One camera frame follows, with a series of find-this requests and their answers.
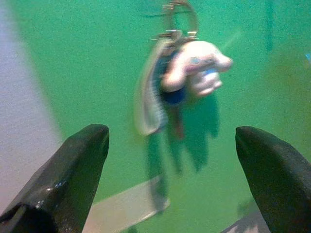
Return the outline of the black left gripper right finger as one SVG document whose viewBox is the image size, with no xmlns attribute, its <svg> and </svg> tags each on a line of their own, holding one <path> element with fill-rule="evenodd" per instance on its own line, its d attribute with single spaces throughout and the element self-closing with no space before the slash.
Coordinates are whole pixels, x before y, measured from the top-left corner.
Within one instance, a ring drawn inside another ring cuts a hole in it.
<svg viewBox="0 0 311 233">
<path fill-rule="evenodd" d="M 252 196 L 272 233 L 311 231 L 311 164 L 291 144 L 239 126 L 236 151 Z"/>
</svg>

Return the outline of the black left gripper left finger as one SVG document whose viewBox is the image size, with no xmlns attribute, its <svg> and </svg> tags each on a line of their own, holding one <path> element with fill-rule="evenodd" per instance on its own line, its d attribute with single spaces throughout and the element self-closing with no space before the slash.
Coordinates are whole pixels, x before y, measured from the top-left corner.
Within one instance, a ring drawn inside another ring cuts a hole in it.
<svg viewBox="0 0 311 233">
<path fill-rule="evenodd" d="M 80 233 L 109 150 L 109 128 L 73 134 L 27 181 L 0 216 L 2 233 Z"/>
</svg>

